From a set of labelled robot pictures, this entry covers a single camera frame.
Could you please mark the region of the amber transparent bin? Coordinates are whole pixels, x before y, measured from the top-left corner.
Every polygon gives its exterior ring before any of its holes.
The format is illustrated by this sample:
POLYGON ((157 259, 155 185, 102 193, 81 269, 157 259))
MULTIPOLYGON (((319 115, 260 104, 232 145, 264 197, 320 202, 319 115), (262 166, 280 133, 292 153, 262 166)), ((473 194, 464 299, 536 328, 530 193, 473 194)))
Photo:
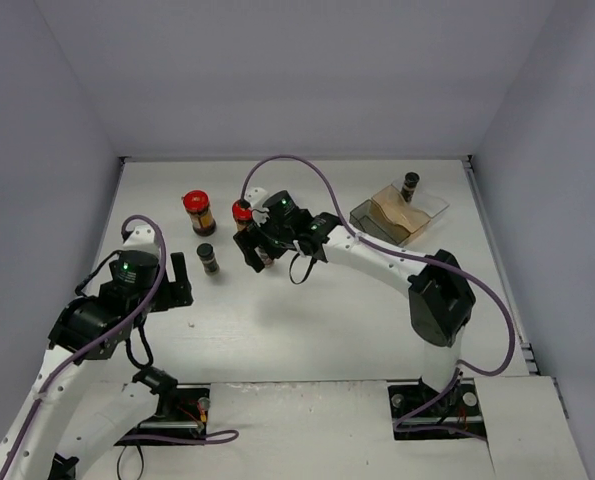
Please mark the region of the amber transparent bin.
POLYGON ((431 217, 409 203, 393 186, 384 187, 371 197, 371 215, 381 238, 393 245, 403 246, 420 236, 431 217))

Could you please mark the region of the grey transparent bin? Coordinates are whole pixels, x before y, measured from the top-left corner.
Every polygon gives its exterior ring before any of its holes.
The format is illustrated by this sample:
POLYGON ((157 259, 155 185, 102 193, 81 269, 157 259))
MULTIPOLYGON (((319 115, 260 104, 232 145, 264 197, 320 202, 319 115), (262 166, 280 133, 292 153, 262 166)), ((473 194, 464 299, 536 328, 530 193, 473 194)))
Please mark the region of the grey transparent bin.
POLYGON ((349 221, 356 230, 392 245, 403 245, 410 236, 406 228, 390 221, 372 199, 355 207, 349 221))

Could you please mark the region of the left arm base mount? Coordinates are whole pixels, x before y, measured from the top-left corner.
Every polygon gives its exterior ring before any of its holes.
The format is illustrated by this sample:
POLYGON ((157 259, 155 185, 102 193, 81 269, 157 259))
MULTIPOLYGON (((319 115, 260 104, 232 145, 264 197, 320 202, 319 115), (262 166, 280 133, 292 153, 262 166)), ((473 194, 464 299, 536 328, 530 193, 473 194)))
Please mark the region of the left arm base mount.
POLYGON ((156 413, 117 445, 175 446, 171 439, 199 440, 207 433, 210 401, 208 385, 182 384, 172 400, 160 401, 156 413))

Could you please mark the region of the red lid chili sauce jar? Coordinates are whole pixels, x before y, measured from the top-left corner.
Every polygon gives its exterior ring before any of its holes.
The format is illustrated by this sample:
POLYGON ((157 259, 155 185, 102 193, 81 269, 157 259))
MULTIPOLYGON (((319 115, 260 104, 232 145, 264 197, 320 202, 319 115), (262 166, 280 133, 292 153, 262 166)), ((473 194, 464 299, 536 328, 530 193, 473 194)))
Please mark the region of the red lid chili sauce jar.
POLYGON ((212 235, 217 227, 211 211, 208 194, 203 190, 191 190, 182 197, 193 231, 199 236, 212 235))

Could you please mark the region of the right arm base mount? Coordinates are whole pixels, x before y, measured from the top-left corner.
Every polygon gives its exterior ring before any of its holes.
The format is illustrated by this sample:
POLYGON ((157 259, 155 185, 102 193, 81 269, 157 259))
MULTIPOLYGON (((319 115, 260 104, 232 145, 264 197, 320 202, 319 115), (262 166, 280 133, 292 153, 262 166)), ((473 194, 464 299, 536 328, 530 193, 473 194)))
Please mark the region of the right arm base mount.
POLYGON ((459 380, 436 403, 402 420, 437 395, 420 381, 388 385, 395 441, 487 439, 485 420, 472 379, 459 380))

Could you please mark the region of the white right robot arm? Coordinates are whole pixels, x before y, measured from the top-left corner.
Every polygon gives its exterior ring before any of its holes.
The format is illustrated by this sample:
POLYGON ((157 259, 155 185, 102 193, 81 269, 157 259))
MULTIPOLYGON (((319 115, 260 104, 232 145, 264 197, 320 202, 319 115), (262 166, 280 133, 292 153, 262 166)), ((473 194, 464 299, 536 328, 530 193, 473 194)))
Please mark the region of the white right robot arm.
POLYGON ((244 217, 234 236, 245 262, 255 271, 263 258, 278 259, 292 251, 317 262, 348 267, 401 293, 409 305, 413 331, 424 342, 419 398, 422 405, 441 412, 456 397, 452 385, 461 353, 462 330, 471 318, 475 295, 463 277, 432 260, 457 267, 452 254, 440 250, 419 262, 386 251, 387 244, 361 232, 351 234, 332 213, 318 215, 297 206, 290 194, 249 190, 233 204, 244 217))

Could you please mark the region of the clear transparent bin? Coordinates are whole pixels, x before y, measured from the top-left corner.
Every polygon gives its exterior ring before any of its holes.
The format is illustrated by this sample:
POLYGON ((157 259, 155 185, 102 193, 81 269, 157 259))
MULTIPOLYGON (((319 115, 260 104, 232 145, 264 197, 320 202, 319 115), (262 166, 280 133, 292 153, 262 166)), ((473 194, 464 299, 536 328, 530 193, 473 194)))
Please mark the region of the clear transparent bin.
POLYGON ((421 180, 421 175, 413 199, 410 204, 407 204, 400 193, 404 176, 391 184, 396 191, 396 213, 398 218, 403 220, 411 230, 418 230, 428 226, 441 216, 450 204, 443 198, 429 193, 421 180))

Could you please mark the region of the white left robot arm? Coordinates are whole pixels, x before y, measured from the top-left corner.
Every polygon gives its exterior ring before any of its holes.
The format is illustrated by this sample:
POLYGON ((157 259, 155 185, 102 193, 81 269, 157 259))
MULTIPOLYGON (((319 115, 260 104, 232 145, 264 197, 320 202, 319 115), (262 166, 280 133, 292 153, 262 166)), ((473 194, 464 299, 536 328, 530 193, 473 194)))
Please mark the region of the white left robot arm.
POLYGON ((21 409, 0 443, 0 479, 80 479, 129 431, 177 406, 177 380, 152 363, 73 433, 83 395, 116 349, 142 330, 151 312, 192 303, 182 253, 168 254, 160 227, 144 215, 121 228, 124 244, 107 263, 110 281, 78 294, 61 312, 21 409))

